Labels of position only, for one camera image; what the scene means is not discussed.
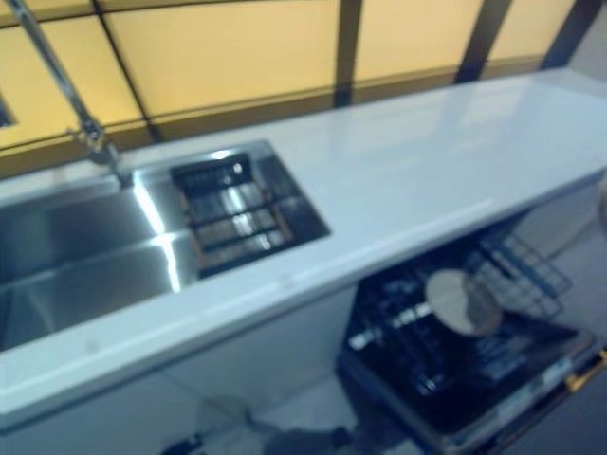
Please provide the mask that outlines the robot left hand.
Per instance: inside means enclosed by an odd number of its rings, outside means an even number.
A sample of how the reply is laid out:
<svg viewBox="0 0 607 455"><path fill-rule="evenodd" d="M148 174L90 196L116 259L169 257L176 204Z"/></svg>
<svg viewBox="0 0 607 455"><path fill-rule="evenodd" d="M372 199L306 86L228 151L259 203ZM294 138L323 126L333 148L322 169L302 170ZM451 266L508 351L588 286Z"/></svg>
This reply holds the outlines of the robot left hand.
<svg viewBox="0 0 607 455"><path fill-rule="evenodd" d="M192 455L203 446L199 433L194 433L176 442L170 443L161 452L161 455Z"/></svg>

